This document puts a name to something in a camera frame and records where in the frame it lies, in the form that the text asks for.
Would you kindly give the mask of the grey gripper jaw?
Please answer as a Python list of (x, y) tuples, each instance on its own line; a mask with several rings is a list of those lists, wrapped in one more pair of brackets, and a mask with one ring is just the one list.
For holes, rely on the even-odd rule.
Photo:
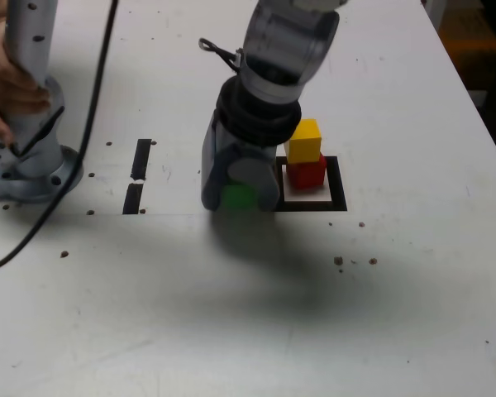
[(233, 180), (255, 190), (259, 210), (275, 210), (280, 190), (272, 164), (265, 160), (242, 158), (229, 166), (228, 174)]

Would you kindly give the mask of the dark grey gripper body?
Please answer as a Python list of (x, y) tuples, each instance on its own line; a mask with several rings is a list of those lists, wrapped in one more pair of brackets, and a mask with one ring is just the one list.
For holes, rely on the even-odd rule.
[(216, 151), (216, 166), (228, 175), (272, 175), (275, 148), (231, 143)]

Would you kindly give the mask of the person's hand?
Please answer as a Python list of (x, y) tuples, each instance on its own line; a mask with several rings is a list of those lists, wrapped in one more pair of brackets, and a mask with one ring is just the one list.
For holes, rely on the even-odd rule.
[(0, 22), (0, 141), (10, 146), (15, 138), (3, 117), (43, 112), (50, 107), (50, 95), (8, 59), (4, 47), (5, 27), (5, 22)]

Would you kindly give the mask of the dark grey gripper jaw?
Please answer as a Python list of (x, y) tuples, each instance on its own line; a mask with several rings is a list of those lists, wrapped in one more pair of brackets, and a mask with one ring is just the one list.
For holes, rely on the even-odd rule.
[(201, 200), (207, 210), (217, 210), (221, 191), (227, 182), (227, 165), (232, 135), (222, 125), (216, 109), (208, 126), (202, 148)]

